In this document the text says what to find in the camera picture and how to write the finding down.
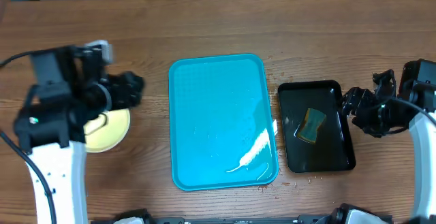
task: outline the blue tray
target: blue tray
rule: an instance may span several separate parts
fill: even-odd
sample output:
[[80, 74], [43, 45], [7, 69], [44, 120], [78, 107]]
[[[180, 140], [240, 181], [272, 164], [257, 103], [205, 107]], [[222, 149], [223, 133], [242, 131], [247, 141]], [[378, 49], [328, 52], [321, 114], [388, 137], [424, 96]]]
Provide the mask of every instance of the blue tray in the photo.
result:
[[169, 72], [172, 179], [185, 191], [264, 185], [279, 171], [263, 62], [183, 59]]

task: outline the sponge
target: sponge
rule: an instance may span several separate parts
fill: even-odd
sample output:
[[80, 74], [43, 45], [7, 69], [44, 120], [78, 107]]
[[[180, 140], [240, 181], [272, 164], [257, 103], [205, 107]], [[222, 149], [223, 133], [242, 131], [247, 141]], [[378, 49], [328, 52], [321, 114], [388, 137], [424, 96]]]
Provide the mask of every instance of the sponge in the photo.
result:
[[311, 144], [316, 143], [318, 131], [325, 120], [326, 115], [323, 112], [309, 108], [304, 121], [297, 129], [296, 137]]

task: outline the yellow plate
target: yellow plate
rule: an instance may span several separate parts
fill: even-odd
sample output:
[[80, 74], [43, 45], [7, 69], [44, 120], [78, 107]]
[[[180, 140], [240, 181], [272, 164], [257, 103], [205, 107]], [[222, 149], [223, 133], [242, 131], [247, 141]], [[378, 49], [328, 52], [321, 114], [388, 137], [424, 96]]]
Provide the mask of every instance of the yellow plate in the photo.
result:
[[84, 126], [88, 153], [101, 153], [116, 146], [130, 126], [128, 109], [104, 112]]

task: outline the wooden tabletop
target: wooden tabletop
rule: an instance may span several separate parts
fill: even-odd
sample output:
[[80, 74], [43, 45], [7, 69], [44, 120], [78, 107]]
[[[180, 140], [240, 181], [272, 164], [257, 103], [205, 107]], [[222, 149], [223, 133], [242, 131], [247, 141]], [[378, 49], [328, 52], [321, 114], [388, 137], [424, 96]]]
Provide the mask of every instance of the wooden tabletop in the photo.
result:
[[[336, 80], [343, 93], [373, 88], [373, 72], [436, 61], [436, 0], [89, 0], [18, 2], [0, 26], [0, 57], [107, 39], [112, 74], [145, 78], [127, 137], [87, 158], [89, 218], [147, 208], [154, 217], [295, 217], [330, 213], [347, 202], [406, 218], [414, 202], [414, 148], [407, 132], [375, 139], [350, 123], [357, 166], [350, 172], [293, 174], [282, 132], [280, 172], [260, 187], [184, 192], [171, 178], [168, 70], [178, 59], [251, 52], [265, 64], [273, 119], [277, 87]], [[28, 59], [0, 73], [0, 127], [12, 122], [35, 82]], [[0, 144], [0, 220], [34, 223], [27, 167]]]

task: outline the black tray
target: black tray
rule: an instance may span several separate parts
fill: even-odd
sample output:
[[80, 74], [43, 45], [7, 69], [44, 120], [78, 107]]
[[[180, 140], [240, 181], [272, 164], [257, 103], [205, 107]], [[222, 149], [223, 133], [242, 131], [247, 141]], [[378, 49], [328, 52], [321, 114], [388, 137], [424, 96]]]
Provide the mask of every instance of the black tray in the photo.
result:
[[[334, 80], [281, 84], [278, 90], [287, 166], [295, 173], [352, 170], [356, 166], [347, 118], [338, 113], [341, 86]], [[308, 108], [326, 119], [316, 143], [295, 136]]]

